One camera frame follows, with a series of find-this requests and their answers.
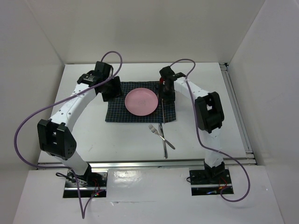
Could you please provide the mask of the silver spoon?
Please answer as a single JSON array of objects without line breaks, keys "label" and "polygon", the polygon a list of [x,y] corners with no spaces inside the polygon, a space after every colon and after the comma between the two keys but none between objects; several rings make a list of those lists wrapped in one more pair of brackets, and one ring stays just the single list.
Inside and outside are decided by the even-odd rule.
[{"label": "silver spoon", "polygon": [[163,123],[165,124],[165,109],[164,109],[164,99],[161,99],[162,114],[163,114]]}]

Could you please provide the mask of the dark checked cloth napkin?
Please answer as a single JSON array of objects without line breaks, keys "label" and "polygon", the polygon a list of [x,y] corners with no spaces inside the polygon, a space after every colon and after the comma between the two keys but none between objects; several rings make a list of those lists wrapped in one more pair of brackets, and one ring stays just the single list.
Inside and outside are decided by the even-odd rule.
[{"label": "dark checked cloth napkin", "polygon": [[[158,81],[148,82],[121,82],[123,96],[116,98],[108,103],[108,109],[105,121],[113,123],[163,123],[162,106],[158,105],[157,109],[147,116],[136,116],[131,114],[125,107],[125,97],[133,89],[147,88],[158,94]],[[175,103],[165,103],[166,123],[176,120]]]}]

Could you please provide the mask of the pink plate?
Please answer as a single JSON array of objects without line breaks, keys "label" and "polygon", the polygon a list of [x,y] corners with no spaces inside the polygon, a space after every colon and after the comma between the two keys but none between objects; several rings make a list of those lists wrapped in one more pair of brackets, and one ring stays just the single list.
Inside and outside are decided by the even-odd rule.
[{"label": "pink plate", "polygon": [[125,107],[133,115],[147,116],[158,106],[157,95],[147,88],[131,90],[125,97]]}]

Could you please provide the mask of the silver knife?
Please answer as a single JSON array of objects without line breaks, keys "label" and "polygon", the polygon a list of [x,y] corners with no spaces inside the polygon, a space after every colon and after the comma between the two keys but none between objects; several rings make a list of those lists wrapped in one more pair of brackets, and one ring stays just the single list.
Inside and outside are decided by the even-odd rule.
[{"label": "silver knife", "polygon": [[[161,123],[159,123],[158,129],[159,129],[160,135],[162,137],[164,137],[163,126],[162,126]],[[163,140],[163,148],[164,148],[164,158],[167,159],[168,158],[168,152],[167,152],[166,142],[164,140]]]}]

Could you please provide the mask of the silver fork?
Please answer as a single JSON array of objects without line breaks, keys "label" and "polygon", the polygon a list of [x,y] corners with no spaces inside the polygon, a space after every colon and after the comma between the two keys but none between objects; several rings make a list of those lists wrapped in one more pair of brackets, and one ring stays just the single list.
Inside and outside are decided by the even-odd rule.
[{"label": "silver fork", "polygon": [[166,140],[159,132],[158,130],[152,125],[149,124],[149,129],[156,134],[157,136],[159,136],[166,144],[168,144],[173,150],[175,150],[176,148],[168,141]]}]

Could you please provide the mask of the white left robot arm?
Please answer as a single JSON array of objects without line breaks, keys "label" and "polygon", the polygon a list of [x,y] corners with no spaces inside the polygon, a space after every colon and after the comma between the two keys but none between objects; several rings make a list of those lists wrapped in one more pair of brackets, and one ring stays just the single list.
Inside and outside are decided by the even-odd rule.
[{"label": "white left robot arm", "polygon": [[72,98],[48,120],[41,119],[37,124],[40,149],[70,167],[81,186],[92,185],[101,176],[92,172],[90,164],[76,151],[72,131],[84,109],[98,94],[105,102],[122,96],[120,78],[113,76],[113,71],[112,65],[96,62],[93,70],[79,77]]}]

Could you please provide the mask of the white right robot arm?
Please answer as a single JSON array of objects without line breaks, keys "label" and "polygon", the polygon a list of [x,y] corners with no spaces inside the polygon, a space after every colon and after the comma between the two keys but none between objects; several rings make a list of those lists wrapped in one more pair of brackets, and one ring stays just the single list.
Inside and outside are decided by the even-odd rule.
[{"label": "white right robot arm", "polygon": [[223,156],[220,154],[220,128],[224,121],[224,112],[219,94],[200,88],[188,80],[185,74],[175,73],[170,66],[162,68],[159,73],[160,100],[172,103],[175,101],[176,92],[192,100],[201,146],[206,150],[204,173],[198,175],[198,181],[216,183],[225,171]]}]

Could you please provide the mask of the aluminium right rail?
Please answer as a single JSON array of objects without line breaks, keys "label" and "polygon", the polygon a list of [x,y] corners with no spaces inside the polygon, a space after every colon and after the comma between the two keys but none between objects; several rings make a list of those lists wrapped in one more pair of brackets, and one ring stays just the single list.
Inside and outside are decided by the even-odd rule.
[{"label": "aluminium right rail", "polygon": [[241,139],[243,142],[243,145],[245,147],[245,153],[246,154],[254,154],[250,141],[249,141],[249,137],[248,137],[248,133],[244,124],[244,121],[242,119],[242,115],[241,115],[241,111],[239,108],[239,104],[236,98],[236,94],[232,85],[232,81],[228,72],[228,64],[227,63],[219,63],[220,66],[220,70],[226,85],[226,89],[230,98],[230,102],[232,105],[232,109],[234,111],[234,115],[235,115],[235,119],[239,128],[239,132],[241,135]]}]

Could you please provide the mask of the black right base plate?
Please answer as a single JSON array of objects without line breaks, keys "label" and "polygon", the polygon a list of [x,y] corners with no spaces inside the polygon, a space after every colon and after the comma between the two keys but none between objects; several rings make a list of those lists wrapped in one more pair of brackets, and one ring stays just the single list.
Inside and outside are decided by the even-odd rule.
[{"label": "black right base plate", "polygon": [[225,169],[223,173],[214,177],[208,176],[204,170],[190,170],[190,176],[186,178],[186,181],[191,185],[212,185],[212,184],[231,184],[230,172]]}]

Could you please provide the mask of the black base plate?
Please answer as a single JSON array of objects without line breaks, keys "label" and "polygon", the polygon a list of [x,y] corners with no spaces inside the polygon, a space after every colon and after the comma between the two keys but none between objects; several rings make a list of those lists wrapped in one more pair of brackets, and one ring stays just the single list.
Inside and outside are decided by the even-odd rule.
[{"label": "black base plate", "polygon": [[212,185],[212,184],[231,184],[230,172],[225,169],[223,173],[214,177],[208,176],[204,170],[190,170],[190,176],[186,178],[186,181],[191,185]]},{"label": "black base plate", "polygon": [[[79,176],[78,179],[78,186],[82,190],[97,190],[97,189],[105,189],[107,186],[107,171],[93,173],[90,180],[85,181]],[[67,173],[67,179],[65,180],[65,189],[75,189],[77,187],[76,178],[71,171]]]}]

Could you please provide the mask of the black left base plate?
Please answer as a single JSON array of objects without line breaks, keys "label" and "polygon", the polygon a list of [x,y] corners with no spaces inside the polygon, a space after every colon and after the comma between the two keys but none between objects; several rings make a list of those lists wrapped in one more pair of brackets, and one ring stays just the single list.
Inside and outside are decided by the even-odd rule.
[{"label": "black left base plate", "polygon": [[[78,179],[78,186],[82,190],[97,190],[97,189],[105,189],[107,186],[107,171],[93,173],[90,180],[85,181],[79,176]],[[65,180],[65,189],[75,189],[77,187],[76,178],[71,171],[67,173],[67,179]]]}]

